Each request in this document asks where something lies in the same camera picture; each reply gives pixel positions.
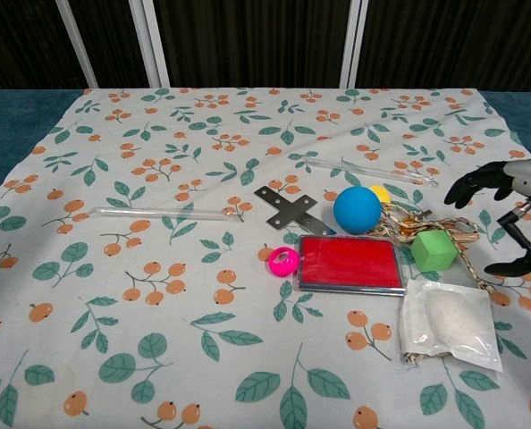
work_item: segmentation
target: pink ring toy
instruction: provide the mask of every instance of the pink ring toy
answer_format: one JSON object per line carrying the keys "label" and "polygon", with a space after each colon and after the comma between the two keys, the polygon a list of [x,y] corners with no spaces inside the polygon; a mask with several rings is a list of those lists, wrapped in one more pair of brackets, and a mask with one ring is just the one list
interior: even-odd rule
{"label": "pink ring toy", "polygon": [[[287,257],[283,261],[277,262],[275,259],[282,253],[287,254]],[[277,248],[272,252],[267,260],[269,269],[278,277],[285,277],[291,273],[295,273],[298,269],[299,255],[298,252],[292,248]]]}

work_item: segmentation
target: white packet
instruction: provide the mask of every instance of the white packet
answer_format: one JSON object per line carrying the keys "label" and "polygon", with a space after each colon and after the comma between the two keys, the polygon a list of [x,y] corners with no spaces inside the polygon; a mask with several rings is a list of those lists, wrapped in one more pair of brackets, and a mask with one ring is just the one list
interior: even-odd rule
{"label": "white packet", "polygon": [[485,290],[410,280],[400,311],[400,343],[404,353],[449,352],[457,359],[502,371]]}

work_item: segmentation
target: cross-shaped metal plate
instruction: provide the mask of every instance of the cross-shaped metal plate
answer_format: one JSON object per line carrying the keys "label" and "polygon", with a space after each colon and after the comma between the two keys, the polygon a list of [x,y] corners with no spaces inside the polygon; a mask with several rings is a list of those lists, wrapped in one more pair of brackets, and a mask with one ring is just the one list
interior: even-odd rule
{"label": "cross-shaped metal plate", "polygon": [[309,208],[317,204],[313,198],[304,195],[291,203],[267,186],[263,186],[254,193],[266,203],[269,203],[271,206],[274,206],[279,210],[274,217],[267,220],[267,223],[272,225],[276,230],[280,230],[293,221],[316,235],[335,234],[334,230],[329,228],[319,219],[306,213]]}

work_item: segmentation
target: green foam block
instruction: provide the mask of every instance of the green foam block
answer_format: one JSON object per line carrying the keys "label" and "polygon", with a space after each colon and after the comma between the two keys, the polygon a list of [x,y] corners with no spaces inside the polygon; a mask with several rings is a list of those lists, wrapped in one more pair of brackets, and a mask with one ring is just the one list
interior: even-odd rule
{"label": "green foam block", "polygon": [[419,232],[410,250],[420,271],[448,270],[459,253],[442,230]]}

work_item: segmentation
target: red stamp pad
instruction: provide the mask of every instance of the red stamp pad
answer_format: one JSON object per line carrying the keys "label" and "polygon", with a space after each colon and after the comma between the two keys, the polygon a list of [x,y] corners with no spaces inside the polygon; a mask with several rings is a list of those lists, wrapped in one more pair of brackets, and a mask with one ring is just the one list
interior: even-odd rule
{"label": "red stamp pad", "polygon": [[395,246],[387,239],[302,236],[301,290],[404,295]]}

